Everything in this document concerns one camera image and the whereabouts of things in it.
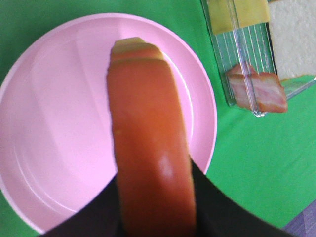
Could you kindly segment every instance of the black object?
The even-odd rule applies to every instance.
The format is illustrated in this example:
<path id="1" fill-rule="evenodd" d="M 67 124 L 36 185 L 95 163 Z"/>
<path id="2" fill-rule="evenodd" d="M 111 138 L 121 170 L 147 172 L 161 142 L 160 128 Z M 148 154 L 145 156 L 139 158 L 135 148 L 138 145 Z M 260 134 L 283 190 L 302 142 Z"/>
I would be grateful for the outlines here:
<path id="1" fill-rule="evenodd" d="M 197 237 L 291 237 L 225 196 L 192 161 Z M 43 237 L 124 237 L 116 177 L 85 208 Z"/>

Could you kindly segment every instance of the food container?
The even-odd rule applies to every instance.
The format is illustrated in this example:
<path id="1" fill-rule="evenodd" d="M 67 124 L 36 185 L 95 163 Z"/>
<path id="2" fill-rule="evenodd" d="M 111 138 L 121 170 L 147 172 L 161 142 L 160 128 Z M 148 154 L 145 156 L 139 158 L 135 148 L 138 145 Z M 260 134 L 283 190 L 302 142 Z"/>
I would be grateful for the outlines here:
<path id="1" fill-rule="evenodd" d="M 237 0 L 201 0 L 207 21 L 211 43 L 214 48 L 218 70 L 221 77 L 227 103 L 234 107 L 244 107 L 237 103 L 234 88 L 229 79 L 228 72 L 240 64 L 243 75 L 243 88 L 245 99 L 248 100 L 248 109 L 257 117 L 262 117 L 266 111 L 260 107 L 259 92 L 255 89 L 253 69 L 257 73 L 277 74 L 273 42 L 271 39 L 269 22 L 257 23 L 242 27 L 236 11 Z M 214 33 L 210 7 L 215 4 L 227 4 L 232 30 L 223 33 Z M 301 76 L 280 81 L 289 100 L 306 88 L 316 83 L 315 75 Z"/>

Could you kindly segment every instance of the green tablecloth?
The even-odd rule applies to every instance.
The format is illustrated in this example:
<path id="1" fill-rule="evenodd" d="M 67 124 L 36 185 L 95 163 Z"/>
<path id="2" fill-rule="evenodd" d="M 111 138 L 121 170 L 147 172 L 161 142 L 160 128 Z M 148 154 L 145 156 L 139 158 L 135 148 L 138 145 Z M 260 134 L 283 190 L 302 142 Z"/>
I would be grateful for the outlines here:
<path id="1" fill-rule="evenodd" d="M 218 137 L 207 176 L 224 193 L 280 228 L 316 198 L 316 86 L 291 99 L 285 114 L 256 118 L 229 107 L 200 0 L 0 0 L 0 82 L 23 51 L 44 33 L 100 12 L 131 13 L 157 21 L 198 55 L 218 106 Z M 36 234 L 0 193 L 0 236 Z"/>

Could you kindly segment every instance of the clear plastic container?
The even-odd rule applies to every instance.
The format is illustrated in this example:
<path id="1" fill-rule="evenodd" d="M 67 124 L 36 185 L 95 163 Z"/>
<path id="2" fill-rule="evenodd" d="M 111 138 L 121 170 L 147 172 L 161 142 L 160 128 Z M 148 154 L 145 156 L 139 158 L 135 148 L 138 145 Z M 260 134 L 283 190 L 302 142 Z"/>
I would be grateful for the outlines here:
<path id="1" fill-rule="evenodd" d="M 209 15 L 209 0 L 201 0 L 226 100 L 229 105 L 236 106 L 234 92 L 227 72 L 240 63 L 250 110 L 255 116 L 261 117 L 266 112 L 260 111 L 258 106 L 258 98 L 254 90 L 251 75 L 251 66 L 257 73 L 277 74 L 269 23 L 240 27 L 234 0 L 225 1 L 230 12 L 233 30 L 215 35 L 212 31 Z M 315 83 L 315 76 L 304 76 L 281 82 L 287 100 Z"/>

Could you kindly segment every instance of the pink plate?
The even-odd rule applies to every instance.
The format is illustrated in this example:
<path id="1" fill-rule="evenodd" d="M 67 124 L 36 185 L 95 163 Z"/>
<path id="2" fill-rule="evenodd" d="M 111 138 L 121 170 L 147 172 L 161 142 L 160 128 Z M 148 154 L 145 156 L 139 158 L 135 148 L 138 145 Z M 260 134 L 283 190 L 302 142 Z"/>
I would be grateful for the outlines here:
<path id="1" fill-rule="evenodd" d="M 190 153 L 207 171 L 216 104 L 194 52 L 148 19 L 103 13 L 67 22 L 33 43 L 0 88 L 0 188 L 40 233 L 88 204 L 116 173 L 104 77 L 118 39 L 156 44 L 175 75 Z"/>

